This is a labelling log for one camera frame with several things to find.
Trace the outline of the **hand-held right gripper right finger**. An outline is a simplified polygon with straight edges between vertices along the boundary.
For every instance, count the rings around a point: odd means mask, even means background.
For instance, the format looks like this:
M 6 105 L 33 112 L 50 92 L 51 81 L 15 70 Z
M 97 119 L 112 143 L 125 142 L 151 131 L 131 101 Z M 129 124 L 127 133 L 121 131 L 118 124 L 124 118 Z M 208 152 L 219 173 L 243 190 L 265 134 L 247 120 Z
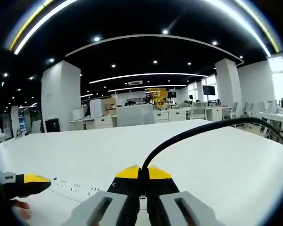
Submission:
M 153 226 L 222 226 L 215 212 L 187 191 L 180 192 L 171 175 L 148 167 L 147 212 Z

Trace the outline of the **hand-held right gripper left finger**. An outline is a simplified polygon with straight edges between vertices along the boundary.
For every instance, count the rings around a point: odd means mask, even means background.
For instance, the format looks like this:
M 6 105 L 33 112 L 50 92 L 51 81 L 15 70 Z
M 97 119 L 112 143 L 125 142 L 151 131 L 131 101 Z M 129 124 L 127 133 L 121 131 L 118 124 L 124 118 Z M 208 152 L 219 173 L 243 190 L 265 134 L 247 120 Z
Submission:
M 76 206 L 62 225 L 134 226 L 140 211 L 140 171 L 135 164 L 119 172 L 107 191 Z

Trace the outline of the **person's left hand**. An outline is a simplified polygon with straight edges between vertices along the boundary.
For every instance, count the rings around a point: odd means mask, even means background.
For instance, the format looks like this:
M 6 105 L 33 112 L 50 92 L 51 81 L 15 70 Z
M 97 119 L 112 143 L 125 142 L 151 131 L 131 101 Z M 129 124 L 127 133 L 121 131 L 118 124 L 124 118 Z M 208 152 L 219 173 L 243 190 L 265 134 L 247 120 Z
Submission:
M 28 220 L 31 218 L 30 206 L 26 202 L 19 200 L 10 200 L 13 212 L 21 219 Z

